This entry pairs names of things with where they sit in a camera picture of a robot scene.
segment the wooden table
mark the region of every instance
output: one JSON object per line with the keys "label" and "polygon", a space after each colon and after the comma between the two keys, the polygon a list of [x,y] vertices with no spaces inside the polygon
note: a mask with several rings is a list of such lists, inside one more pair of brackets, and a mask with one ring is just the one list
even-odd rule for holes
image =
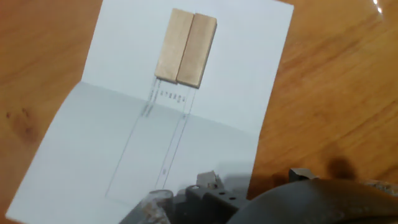
{"label": "wooden table", "polygon": [[[286,2],[295,10],[249,197],[283,184],[289,167],[397,183],[398,1]],[[2,214],[81,77],[100,6],[101,0],[0,1]],[[2,215],[0,223],[12,222]]]}

